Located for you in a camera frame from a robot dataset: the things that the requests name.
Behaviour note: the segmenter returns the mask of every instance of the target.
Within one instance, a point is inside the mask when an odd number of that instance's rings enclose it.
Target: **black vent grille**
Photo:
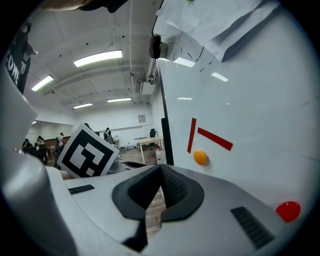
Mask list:
[[[165,169],[162,170],[162,177],[161,188],[163,190],[165,206],[169,208],[178,204],[187,196],[188,186],[183,180],[178,179]]]
[[[256,249],[265,246],[274,238],[274,236],[245,207],[234,208],[231,210],[231,213]]]

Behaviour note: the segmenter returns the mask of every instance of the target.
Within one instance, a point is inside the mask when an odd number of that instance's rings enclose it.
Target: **ceiling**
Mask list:
[[[36,93],[50,95],[66,108],[86,103],[92,103],[91,108],[143,103],[142,96],[136,92],[136,81],[143,79],[148,66],[147,50],[160,4],[161,0],[134,1],[131,23],[134,86],[130,76],[130,0],[115,13],[109,13],[106,8],[37,12],[30,20],[28,42],[38,55],[31,57],[25,87],[31,89],[51,75],[54,80]],[[119,49],[122,58],[81,67],[74,64],[83,57]],[[125,97],[132,101],[107,103],[107,100]]]

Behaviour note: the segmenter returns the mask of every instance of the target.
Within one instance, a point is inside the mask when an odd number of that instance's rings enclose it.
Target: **red circle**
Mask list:
[[[292,222],[299,216],[300,210],[300,204],[298,204],[297,202],[288,201],[281,204],[275,210],[275,212],[279,214],[285,222]]]

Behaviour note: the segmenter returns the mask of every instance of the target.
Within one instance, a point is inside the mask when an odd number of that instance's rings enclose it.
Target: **red tape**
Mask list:
[[[192,118],[190,136],[189,136],[189,144],[188,144],[188,149],[187,149],[189,154],[191,153],[192,143],[194,141],[195,129],[196,129],[196,121],[197,121],[197,119]]]
[[[231,143],[223,138],[220,138],[219,136],[214,135],[213,133],[211,133],[207,130],[201,129],[201,128],[198,128],[198,134],[201,134],[201,135],[207,137],[209,140],[212,140],[213,142],[218,143],[220,146],[224,147],[225,149],[227,149],[229,151],[231,150],[232,146],[234,145],[233,143]]]

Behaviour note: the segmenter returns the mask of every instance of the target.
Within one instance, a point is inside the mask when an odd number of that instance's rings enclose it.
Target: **orange ball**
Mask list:
[[[196,149],[193,152],[193,158],[198,165],[203,166],[207,162],[207,155],[200,149]]]

